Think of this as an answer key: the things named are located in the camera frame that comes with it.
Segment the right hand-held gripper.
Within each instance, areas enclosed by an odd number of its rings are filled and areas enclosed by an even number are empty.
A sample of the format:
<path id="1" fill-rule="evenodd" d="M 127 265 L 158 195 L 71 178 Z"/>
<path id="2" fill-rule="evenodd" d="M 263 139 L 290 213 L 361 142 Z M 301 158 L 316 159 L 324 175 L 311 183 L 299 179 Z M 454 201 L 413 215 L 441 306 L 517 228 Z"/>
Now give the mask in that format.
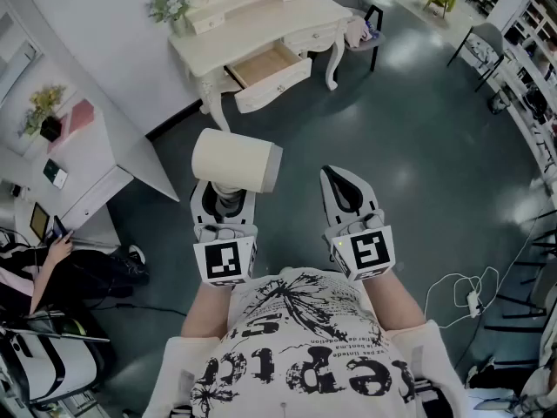
<path id="1" fill-rule="evenodd" d="M 384 223 L 384 212 L 377 210 L 379 202 L 371 185 L 334 165 L 321 168 L 319 181 L 330 225 L 324 237 L 346 279 L 365 280 L 391 270 L 396 264 L 393 232 Z"/>

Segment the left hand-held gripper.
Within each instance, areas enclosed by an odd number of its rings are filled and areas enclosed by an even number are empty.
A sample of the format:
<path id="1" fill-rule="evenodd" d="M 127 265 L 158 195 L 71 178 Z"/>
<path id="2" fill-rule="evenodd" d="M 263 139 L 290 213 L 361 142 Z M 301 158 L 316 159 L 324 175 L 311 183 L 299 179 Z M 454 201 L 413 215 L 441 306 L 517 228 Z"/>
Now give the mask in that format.
<path id="1" fill-rule="evenodd" d="M 193 249 L 205 284 L 236 286 L 252 278 L 258 251 L 258 228 L 252 225 L 256 193 L 247 190 L 233 193 L 225 215 L 227 224 L 216 224 L 217 198 L 210 181 L 199 180 L 192 191 L 190 208 L 198 239 Z"/>

